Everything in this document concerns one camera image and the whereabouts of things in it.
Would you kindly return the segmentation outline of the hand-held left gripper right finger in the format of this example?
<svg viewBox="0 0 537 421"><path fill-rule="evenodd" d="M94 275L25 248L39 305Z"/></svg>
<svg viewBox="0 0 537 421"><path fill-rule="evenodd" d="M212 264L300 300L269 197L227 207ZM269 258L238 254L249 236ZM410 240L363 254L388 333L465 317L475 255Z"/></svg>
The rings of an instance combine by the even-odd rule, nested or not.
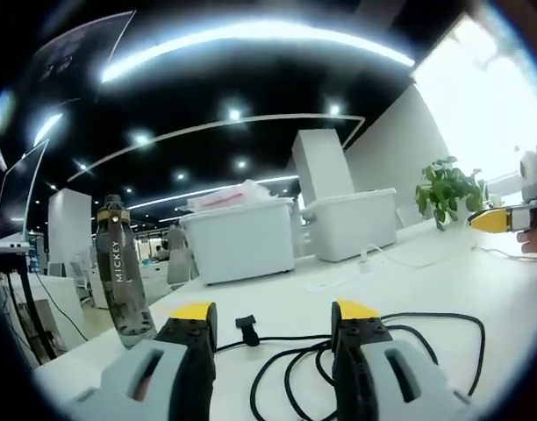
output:
<svg viewBox="0 0 537 421"><path fill-rule="evenodd" d="M339 420L470 419L470 400L429 357L393 339L375 310L337 300L331 326Z"/></svg>

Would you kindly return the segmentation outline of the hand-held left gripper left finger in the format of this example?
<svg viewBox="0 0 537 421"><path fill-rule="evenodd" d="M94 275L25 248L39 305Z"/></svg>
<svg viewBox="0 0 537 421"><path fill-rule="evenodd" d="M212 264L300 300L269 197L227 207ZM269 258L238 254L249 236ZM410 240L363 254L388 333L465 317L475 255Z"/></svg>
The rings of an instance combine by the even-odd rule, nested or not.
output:
<svg viewBox="0 0 537 421"><path fill-rule="evenodd" d="M217 308L189 303L68 404L70 420L208 420L217 350Z"/></svg>

